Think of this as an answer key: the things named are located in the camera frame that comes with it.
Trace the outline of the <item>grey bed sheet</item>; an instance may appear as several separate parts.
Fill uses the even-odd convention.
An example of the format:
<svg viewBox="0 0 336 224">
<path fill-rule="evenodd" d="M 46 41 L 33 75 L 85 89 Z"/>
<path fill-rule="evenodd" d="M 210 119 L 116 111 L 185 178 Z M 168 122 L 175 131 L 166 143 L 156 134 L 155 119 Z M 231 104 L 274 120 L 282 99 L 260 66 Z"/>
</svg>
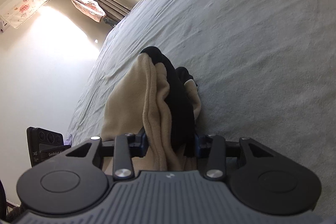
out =
<svg viewBox="0 0 336 224">
<path fill-rule="evenodd" d="M 106 37 L 67 130 L 101 132 L 108 95 L 155 46 L 185 67 L 197 130 L 251 137 L 315 172 L 315 212 L 335 215 L 335 0 L 140 0 Z"/>
</svg>

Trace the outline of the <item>white wall calendar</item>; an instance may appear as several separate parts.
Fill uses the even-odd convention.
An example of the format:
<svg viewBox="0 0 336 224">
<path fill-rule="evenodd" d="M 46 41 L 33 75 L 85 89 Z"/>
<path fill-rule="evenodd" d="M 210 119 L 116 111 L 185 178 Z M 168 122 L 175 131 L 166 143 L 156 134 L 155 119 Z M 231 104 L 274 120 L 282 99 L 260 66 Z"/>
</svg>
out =
<svg viewBox="0 0 336 224">
<path fill-rule="evenodd" d="M 11 0 L 1 8 L 1 19 L 17 29 L 46 2 L 47 0 Z"/>
</svg>

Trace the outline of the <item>purple cloth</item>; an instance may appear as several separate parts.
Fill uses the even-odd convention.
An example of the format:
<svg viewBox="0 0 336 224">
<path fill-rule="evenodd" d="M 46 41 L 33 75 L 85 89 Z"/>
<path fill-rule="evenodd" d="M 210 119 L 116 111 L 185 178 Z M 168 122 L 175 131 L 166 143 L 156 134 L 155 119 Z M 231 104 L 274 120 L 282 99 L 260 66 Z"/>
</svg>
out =
<svg viewBox="0 0 336 224">
<path fill-rule="evenodd" d="M 69 136 L 64 141 L 65 145 L 72 145 L 72 134 L 69 134 Z"/>
</svg>

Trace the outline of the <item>beige black raglan sweatshirt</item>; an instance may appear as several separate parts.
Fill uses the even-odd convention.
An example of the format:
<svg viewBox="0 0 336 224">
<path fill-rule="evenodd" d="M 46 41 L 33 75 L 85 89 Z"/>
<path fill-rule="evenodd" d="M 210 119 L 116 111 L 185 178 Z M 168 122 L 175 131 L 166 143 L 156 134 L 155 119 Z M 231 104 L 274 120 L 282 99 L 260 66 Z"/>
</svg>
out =
<svg viewBox="0 0 336 224">
<path fill-rule="evenodd" d="M 156 47 L 141 51 L 105 104 L 104 141 L 145 130 L 149 148 L 134 157 L 140 170 L 196 170 L 195 124 L 201 111 L 198 88 L 184 67 L 173 67 Z"/>
</svg>

